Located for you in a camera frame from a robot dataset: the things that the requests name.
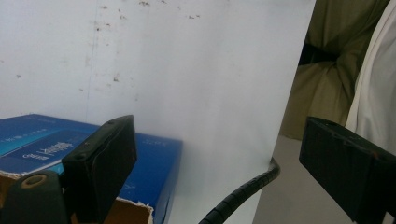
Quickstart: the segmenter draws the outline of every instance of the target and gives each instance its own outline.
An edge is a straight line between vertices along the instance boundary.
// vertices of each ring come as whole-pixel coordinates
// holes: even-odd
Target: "white board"
[[[0,118],[134,114],[138,132],[183,140],[170,223],[196,223],[266,171],[314,4],[1,1]]]

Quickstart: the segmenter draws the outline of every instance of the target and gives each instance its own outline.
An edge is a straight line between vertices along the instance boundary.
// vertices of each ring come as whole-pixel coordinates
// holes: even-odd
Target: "black cable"
[[[279,176],[280,167],[274,160],[271,159],[271,164],[267,172],[258,175],[248,181],[233,193],[228,195],[215,208],[210,211],[199,224],[222,224],[236,209],[250,198],[257,191],[268,185]]]

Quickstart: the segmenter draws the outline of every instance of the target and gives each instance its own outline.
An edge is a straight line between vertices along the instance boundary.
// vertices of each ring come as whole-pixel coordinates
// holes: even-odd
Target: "open box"
[[[60,174],[60,159],[99,126],[27,115],[0,120],[0,207],[9,186],[41,169]],[[165,223],[177,182],[182,143],[137,133],[138,159],[105,223]]]

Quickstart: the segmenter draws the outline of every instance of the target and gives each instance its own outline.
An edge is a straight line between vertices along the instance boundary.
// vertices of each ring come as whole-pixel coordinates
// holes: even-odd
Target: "gray floor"
[[[253,224],[350,224],[352,221],[299,162],[301,142],[279,136],[280,176],[262,190]]]

